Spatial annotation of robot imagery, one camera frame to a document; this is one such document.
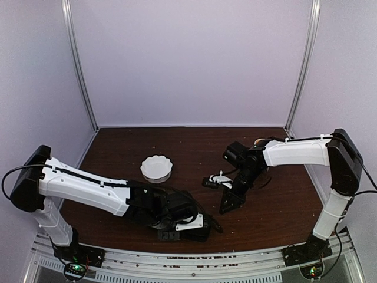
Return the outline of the black zip tool case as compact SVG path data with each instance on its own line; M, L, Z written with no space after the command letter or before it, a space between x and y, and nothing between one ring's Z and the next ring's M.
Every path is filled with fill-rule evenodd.
M158 230L157 238L161 241L180 241L188 240L195 242L205 242L208 240L211 232L210 227L197 228L197 229L188 229L183 231L172 230Z

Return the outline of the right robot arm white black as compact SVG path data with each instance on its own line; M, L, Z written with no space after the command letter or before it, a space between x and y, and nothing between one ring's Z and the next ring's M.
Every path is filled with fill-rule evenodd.
M344 217L359 189L361 176L367 172L363 158L344 129L305 139L261 139L252 147L234 142L223 153L237 171L231 181L222 173L212 180L224 186L219 212L225 214L243 205L246 193L269 167L285 165L318 165L330 168L331 191L319 218L302 247L307 260L316 259L328 244L336 225Z

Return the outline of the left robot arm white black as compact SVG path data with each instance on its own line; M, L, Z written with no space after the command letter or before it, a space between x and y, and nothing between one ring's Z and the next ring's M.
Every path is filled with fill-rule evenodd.
M19 210L33 214L52 243L72 262L83 259L78 233L52 201L53 197L82 203L142 226L157 230L165 241L188 239L205 242L211 220L189 192L135 180L107 179L70 167L39 146L24 165L6 172L18 173L6 198Z

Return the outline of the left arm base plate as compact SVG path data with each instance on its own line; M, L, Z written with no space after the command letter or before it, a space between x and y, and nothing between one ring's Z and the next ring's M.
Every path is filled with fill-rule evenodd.
M105 250L78 244L77 246L53 245L54 256L64 262L75 262L84 266L101 268Z

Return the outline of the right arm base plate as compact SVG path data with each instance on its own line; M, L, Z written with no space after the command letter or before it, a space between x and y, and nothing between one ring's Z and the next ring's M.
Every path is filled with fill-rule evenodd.
M306 264L312 261L320 261L321 258L331 256L332 249L328 246L318 248L308 243L291 245L282 249L283 260L286 266Z

